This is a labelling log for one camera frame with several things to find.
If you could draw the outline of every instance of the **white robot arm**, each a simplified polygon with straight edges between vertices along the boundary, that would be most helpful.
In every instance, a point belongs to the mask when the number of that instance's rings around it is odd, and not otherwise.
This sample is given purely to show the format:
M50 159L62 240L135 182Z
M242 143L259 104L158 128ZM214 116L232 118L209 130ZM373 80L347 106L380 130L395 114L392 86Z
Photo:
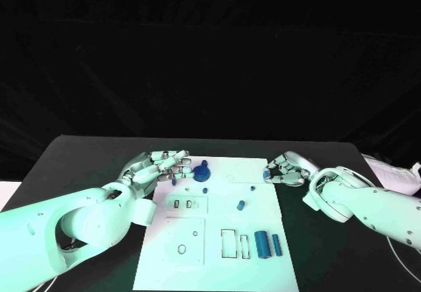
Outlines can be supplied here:
M269 169L278 167L279 176ZM266 183L299 186L310 181L304 203L336 221L354 215L377 233L421 249L421 199L374 187L372 182L346 167L320 169L299 154L286 151L263 168Z
M131 222L148 226L158 181L191 178L186 151L139 154L118 180L0 213L0 291L27 291L115 245ZM54 231L73 238L60 247Z

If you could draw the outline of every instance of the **white board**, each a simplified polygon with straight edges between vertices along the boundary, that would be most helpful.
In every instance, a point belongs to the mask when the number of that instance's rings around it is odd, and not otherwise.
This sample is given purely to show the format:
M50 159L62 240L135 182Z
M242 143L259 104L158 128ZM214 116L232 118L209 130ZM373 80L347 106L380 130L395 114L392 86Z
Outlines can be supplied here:
M204 182L181 179L175 186L170 181L157 184L152 195L157 211L144 235L132 290L298 291L276 193L262 179L266 160L190 158L191 167L207 160L210 178ZM170 208L174 200L191 201L191 197L197 197L199 203L193 209ZM245 201L242 211L236 209L240 200ZM222 229L235 230L236 258L222 258ZM268 233L272 252L268 259L256 255L256 231ZM278 234L281 257L274 253L272 234ZM240 235L248 236L249 259L240 256Z

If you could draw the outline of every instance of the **oval hole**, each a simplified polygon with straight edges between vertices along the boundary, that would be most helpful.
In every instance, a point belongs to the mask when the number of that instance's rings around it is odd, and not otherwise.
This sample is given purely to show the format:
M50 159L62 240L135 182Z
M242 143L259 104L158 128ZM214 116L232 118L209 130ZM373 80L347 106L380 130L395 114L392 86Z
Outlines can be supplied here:
M30 225L30 223L26 225L27 227L27 231L30 233L30 235L34 235L34 229L33 229L33 226Z
M180 246L177 247L177 253L178 253L178 254L184 254L184 252L186 252L186 246L184 246L184 245L180 245Z

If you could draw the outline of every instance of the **dark table surface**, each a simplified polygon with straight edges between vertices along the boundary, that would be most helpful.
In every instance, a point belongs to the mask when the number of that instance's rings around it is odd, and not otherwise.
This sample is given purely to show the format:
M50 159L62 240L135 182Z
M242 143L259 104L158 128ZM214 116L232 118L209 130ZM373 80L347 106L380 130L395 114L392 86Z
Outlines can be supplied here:
M353 144L59 136L2 211L115 181L128 160L144 151L188 150L194 156L265 158L292 150L321 167L344 166L380 186ZM418 291L386 237L353 217L338 223L302 203L308 184L275 185L299 291ZM49 291L131 291L145 227L131 224L122 241L57 277ZM393 243L403 262L419 254ZM412 261L410 268L421 266ZM279 277L282 271L274 271Z

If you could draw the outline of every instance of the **small blue piece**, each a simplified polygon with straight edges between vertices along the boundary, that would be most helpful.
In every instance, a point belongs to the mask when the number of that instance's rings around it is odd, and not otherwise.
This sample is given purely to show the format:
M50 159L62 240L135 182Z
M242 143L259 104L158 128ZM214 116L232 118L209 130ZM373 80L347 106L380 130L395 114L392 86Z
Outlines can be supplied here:
M210 177L210 170L207 169L207 161L203 160L201 161L201 165L200 166L196 166L194 169L193 169L193 172L194 172L194 181L206 181Z
M236 209L240 211L243 209L245 201L240 200L236 206Z
M276 253L276 256L279 257L282 255L282 251L281 251L281 245L278 244L276 234L272 234L272 240L274 240L274 252Z
M272 256L269 252L269 242L268 234L265 231L256 231L253 233L253 238L256 240L256 255L259 259L268 259Z

